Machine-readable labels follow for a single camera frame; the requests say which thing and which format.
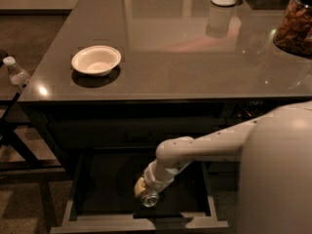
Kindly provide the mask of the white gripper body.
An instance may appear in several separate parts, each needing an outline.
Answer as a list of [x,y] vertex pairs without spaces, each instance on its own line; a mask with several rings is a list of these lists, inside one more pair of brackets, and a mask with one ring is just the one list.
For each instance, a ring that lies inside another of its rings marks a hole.
[[143,179],[147,188],[160,193],[174,181],[175,175],[153,161],[144,170]]

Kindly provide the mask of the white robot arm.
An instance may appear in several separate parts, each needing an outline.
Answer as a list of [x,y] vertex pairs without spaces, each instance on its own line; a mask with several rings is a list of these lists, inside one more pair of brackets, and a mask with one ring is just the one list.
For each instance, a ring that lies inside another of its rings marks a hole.
[[239,234],[312,234],[312,101],[207,136],[161,142],[135,196],[154,206],[176,175],[211,156],[240,158]]

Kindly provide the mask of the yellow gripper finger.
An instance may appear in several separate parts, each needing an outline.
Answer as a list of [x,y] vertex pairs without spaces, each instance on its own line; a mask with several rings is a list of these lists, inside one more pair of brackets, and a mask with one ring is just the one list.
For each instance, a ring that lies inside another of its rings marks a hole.
[[143,177],[140,177],[134,186],[134,194],[136,196],[139,196],[142,193],[144,193],[146,189],[147,189],[147,186],[145,185],[145,180]]

